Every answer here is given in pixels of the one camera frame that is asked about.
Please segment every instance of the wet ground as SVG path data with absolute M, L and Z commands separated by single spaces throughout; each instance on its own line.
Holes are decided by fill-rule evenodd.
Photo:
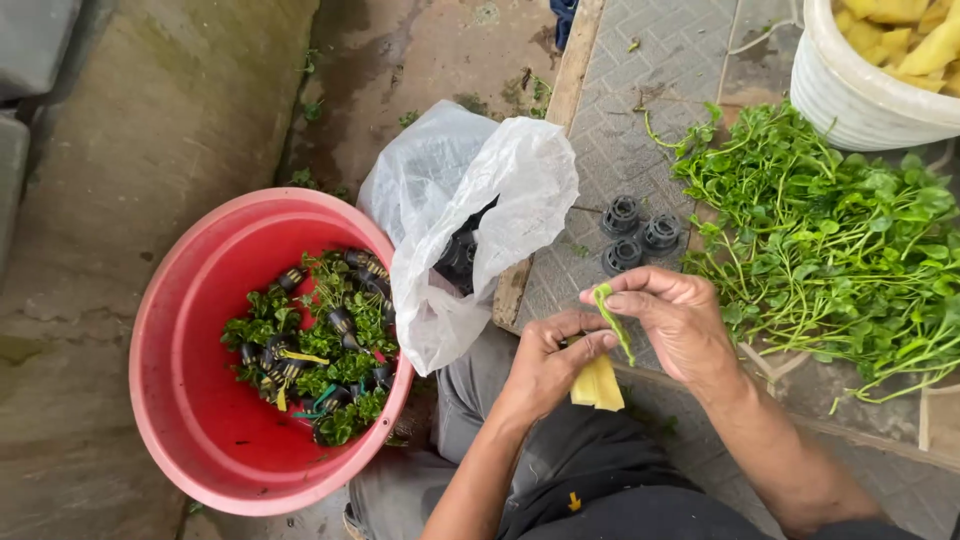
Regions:
M 497 120 L 529 114 L 524 72 L 553 85 L 560 67 L 555 20 L 547 0 L 324 0 L 277 183 L 309 168 L 352 201 L 399 118 L 441 99 Z

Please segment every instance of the gray pants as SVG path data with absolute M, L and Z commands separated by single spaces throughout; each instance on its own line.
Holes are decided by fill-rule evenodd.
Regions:
M 420 536 L 510 375 L 518 343 L 515 335 L 489 324 L 465 355 L 437 372 L 440 396 L 431 439 L 439 455 L 384 447 L 350 481 L 353 513 L 367 538 Z M 565 401 L 527 437 L 504 515 L 538 482 L 644 463 L 667 466 L 640 423 Z

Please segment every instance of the right hand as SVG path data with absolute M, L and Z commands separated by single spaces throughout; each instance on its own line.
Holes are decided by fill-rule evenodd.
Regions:
M 736 353 L 712 283 L 656 266 L 641 266 L 608 283 L 613 294 L 607 309 L 640 320 L 667 375 L 703 385 L 736 373 Z M 593 288 L 581 292 L 580 301 L 595 306 Z

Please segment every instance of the red bucket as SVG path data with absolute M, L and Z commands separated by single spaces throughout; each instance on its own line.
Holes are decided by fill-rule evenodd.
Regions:
M 213 210 L 157 268 L 133 327 L 131 401 L 154 461 L 190 497 L 246 516 L 299 510 L 347 483 L 383 446 L 413 379 L 402 356 L 377 421 L 324 448 L 306 421 L 234 380 L 227 366 L 239 358 L 220 343 L 224 323 L 247 310 L 249 291 L 266 288 L 304 251 L 345 247 L 369 248 L 390 269 L 390 240 L 359 210 L 309 189 L 264 189 Z

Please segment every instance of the white bucket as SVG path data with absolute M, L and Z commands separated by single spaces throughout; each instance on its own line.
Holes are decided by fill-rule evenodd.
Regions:
M 829 130 L 831 145 L 889 150 L 960 135 L 960 99 L 902 83 L 860 58 L 837 29 L 830 0 L 806 0 L 804 23 L 790 100 L 818 132 Z

